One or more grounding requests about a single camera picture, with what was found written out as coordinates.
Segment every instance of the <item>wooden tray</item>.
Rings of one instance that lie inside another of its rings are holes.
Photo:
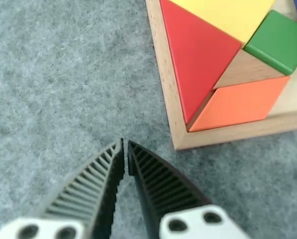
[[[169,126],[175,149],[229,142],[297,129],[297,69],[265,120],[188,133],[159,0],[146,0]],[[276,0],[273,9],[297,20],[293,0]]]

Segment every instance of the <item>felt surface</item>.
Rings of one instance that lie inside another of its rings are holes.
[[[175,152],[143,0],[0,0],[0,226],[121,136],[252,238],[297,238],[297,131]],[[146,238],[126,175],[111,238]]]

